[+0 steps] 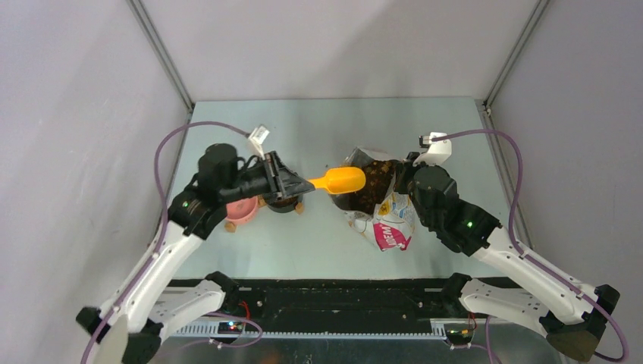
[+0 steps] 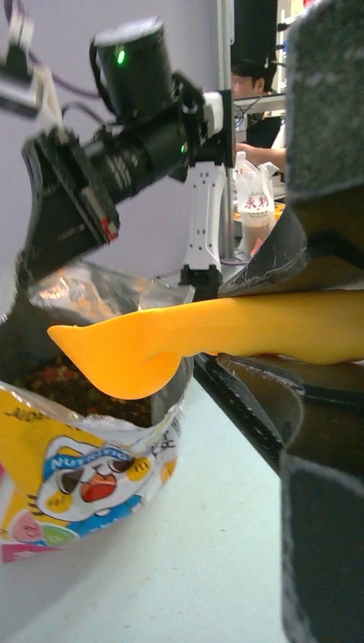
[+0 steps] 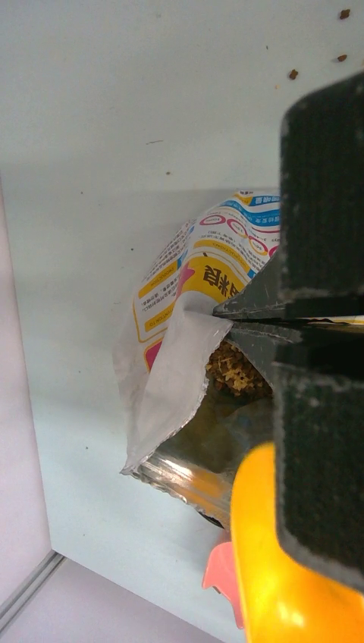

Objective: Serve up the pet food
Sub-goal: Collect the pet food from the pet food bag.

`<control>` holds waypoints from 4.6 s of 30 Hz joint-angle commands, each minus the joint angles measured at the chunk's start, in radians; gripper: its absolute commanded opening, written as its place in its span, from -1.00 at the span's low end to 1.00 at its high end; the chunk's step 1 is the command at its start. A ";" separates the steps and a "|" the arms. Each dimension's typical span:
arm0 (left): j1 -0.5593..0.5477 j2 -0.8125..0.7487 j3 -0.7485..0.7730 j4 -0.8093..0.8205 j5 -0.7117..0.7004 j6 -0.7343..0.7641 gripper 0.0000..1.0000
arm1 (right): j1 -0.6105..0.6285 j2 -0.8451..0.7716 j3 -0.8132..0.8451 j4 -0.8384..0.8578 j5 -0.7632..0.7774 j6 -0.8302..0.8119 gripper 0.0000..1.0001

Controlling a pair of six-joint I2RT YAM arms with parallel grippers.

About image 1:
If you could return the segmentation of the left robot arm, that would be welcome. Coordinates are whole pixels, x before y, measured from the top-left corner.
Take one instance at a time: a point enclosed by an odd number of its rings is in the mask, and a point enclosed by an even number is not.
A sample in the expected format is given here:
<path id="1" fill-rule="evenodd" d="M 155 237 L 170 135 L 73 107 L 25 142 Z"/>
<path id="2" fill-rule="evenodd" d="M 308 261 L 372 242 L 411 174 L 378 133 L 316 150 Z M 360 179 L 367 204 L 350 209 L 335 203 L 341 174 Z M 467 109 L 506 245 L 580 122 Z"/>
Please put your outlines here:
<path id="1" fill-rule="evenodd" d="M 256 196 L 281 201 L 314 189 L 276 152 L 248 165 L 232 145 L 209 146 L 126 281 L 100 307 L 84 307 L 78 313 L 77 323 L 99 344 L 94 361 L 148 363 L 169 336 L 198 317 L 234 314 L 240 305 L 238 285 L 219 271 L 173 301 L 157 300 L 179 267 L 226 219 L 228 204 Z"/>

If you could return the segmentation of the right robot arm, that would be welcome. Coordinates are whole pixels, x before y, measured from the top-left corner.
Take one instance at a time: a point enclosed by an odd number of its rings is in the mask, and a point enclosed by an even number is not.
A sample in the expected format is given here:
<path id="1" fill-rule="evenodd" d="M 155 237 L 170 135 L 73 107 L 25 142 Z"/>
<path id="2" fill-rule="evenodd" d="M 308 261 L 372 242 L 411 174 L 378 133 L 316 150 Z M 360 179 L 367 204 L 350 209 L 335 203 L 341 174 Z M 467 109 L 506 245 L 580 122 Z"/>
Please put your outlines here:
<path id="1" fill-rule="evenodd" d="M 438 165 L 399 163 L 394 190 L 409 197 L 421 225 L 449 250 L 494 267 L 527 292 L 455 273 L 442 290 L 446 314 L 460 317 L 470 311 L 521 325 L 578 362 L 598 355 L 618 290 L 579 281 L 518 242 L 497 218 L 461 199 L 456 181 Z"/>

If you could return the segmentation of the yellow plastic scoop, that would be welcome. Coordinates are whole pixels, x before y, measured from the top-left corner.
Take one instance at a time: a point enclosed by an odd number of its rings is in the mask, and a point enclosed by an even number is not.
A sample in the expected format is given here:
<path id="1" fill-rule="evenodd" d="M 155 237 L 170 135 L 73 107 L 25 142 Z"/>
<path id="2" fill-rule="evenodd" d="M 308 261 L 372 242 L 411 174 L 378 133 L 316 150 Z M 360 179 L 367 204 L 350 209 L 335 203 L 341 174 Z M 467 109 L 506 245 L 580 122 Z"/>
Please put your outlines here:
<path id="1" fill-rule="evenodd" d="M 360 168 L 339 167 L 329 169 L 322 177 L 308 179 L 308 182 L 317 190 L 340 195 L 361 190 L 366 185 L 366 176 Z"/>

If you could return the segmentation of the cat food bag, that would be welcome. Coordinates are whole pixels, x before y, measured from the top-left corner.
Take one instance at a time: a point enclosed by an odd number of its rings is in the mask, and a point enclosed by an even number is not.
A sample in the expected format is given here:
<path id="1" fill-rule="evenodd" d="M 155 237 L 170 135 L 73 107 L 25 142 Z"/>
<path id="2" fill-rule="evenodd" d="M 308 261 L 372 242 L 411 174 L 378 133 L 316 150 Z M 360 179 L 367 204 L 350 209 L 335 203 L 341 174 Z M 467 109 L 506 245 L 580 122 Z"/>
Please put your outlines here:
<path id="1" fill-rule="evenodd" d="M 401 162 L 386 152 L 356 147 L 343 165 L 363 171 L 365 186 L 331 197 L 349 226 L 380 251 L 406 250 L 415 232 L 416 211 L 410 198 L 394 191 Z"/>

